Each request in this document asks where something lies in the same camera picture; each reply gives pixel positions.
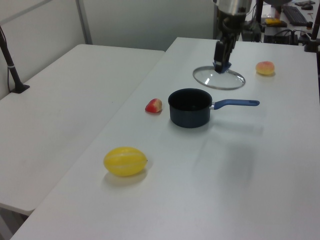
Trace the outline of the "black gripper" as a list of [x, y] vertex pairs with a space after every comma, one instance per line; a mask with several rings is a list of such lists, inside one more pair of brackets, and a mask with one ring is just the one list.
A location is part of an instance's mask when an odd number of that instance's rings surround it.
[[231, 65], [230, 56], [243, 29], [246, 15], [245, 12], [238, 12], [232, 15], [218, 9], [217, 26], [220, 34], [218, 35], [218, 42], [215, 45], [213, 65], [215, 71], [219, 74], [224, 71], [225, 63], [227, 66]]

